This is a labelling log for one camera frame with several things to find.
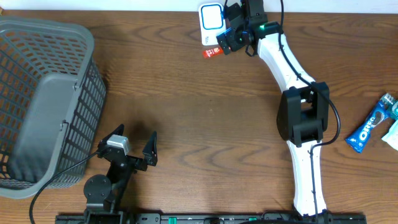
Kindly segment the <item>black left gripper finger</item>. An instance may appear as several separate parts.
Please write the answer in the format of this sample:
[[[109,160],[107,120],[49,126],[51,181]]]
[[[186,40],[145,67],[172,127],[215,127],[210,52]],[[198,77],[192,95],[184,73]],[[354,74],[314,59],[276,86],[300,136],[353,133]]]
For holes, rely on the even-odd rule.
[[[149,166],[156,166],[157,165],[157,132],[154,131],[150,139],[148,140],[147,144],[145,145],[143,151],[144,160],[146,161],[147,165]]]
[[[112,135],[118,135],[118,136],[122,136],[124,132],[124,125],[120,124],[114,131],[112,131],[111,133],[109,133],[105,138],[103,138],[101,140],[101,143],[106,143],[108,141],[108,139],[112,136]]]

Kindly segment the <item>red Nescafe stick sachet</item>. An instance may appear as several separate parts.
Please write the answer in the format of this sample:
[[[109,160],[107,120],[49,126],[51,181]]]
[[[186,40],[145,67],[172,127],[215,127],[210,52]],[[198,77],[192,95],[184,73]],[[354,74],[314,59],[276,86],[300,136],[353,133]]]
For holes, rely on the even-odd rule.
[[[223,53],[224,53],[224,51],[223,51],[223,49],[221,47],[214,47],[214,48],[211,48],[211,49],[204,50],[202,52],[202,55],[203,55],[204,58],[211,58],[211,57],[214,57],[216,55],[223,54]]]

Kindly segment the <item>blue Oreo cookie pack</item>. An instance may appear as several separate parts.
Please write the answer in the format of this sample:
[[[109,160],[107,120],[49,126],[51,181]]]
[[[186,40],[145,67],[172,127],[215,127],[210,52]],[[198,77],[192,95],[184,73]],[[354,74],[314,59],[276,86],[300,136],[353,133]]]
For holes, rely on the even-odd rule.
[[[362,153],[371,137],[371,131],[384,120],[389,118],[386,105],[379,100],[364,123],[345,139],[346,143],[357,153]]]

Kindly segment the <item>teal mouthwash bottle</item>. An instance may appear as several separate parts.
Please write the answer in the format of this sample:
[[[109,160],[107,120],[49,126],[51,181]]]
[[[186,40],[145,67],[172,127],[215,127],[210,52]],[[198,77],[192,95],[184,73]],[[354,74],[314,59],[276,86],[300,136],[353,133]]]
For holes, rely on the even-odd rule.
[[[384,103],[386,113],[389,117],[397,120],[397,99],[395,99],[391,94],[386,93],[381,97],[381,101]]]

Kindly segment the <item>green wet wipes pack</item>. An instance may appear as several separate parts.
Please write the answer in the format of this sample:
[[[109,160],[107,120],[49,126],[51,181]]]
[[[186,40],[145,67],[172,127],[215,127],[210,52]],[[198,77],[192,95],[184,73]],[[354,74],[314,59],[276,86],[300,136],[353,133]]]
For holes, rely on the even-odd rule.
[[[388,133],[382,137],[382,140],[398,151],[398,120],[389,128]]]

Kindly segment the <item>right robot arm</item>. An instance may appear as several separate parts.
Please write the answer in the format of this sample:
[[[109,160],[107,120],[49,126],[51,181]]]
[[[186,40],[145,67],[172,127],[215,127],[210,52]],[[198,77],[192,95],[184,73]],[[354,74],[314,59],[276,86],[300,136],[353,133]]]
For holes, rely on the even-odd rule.
[[[268,20],[263,1],[224,4],[218,16],[205,4],[199,14],[202,30],[218,28],[218,19],[228,26],[215,37],[218,47],[205,51],[205,56],[244,49],[250,57],[263,60],[274,76],[282,93],[277,129],[292,156],[294,209],[301,217],[318,218],[326,210],[320,154],[328,127],[329,87],[302,68],[287,43],[283,22]]]

